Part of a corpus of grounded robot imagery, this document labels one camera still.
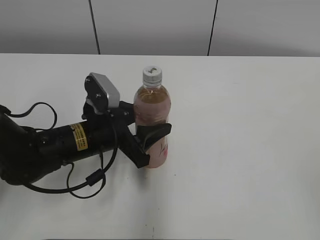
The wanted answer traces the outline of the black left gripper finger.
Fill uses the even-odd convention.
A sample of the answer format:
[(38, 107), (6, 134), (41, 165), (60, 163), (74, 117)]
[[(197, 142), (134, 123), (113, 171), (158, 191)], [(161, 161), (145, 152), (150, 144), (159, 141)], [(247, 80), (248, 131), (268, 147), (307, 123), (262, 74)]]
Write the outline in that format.
[(119, 108), (123, 111), (124, 115), (127, 116), (128, 118), (135, 117), (134, 105), (132, 103), (120, 101)]
[(136, 128), (136, 140), (141, 148), (146, 152), (157, 141), (171, 133), (170, 123), (161, 123), (152, 126), (138, 125)]

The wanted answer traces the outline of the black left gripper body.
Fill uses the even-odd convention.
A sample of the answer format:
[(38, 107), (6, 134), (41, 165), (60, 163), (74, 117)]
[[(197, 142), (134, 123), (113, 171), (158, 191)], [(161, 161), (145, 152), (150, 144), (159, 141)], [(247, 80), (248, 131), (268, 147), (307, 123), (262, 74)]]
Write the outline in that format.
[(82, 118), (87, 124), (86, 136), (89, 147), (102, 152), (118, 148), (137, 168), (149, 165), (150, 156), (129, 130), (129, 125), (135, 121), (134, 117), (125, 116), (120, 107), (108, 109), (104, 114), (98, 115), (85, 101)]

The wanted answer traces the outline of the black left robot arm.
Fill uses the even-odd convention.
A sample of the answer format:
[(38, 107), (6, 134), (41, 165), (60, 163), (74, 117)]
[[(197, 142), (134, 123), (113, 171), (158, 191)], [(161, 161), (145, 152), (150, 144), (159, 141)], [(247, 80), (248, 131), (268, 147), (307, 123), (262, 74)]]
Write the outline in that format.
[(170, 134), (171, 124), (139, 126), (131, 103), (96, 114), (85, 104), (82, 121), (49, 129), (20, 126), (16, 115), (0, 108), (0, 176), (10, 185), (32, 184), (67, 164), (114, 149), (122, 151), (137, 168), (150, 163), (148, 150)]

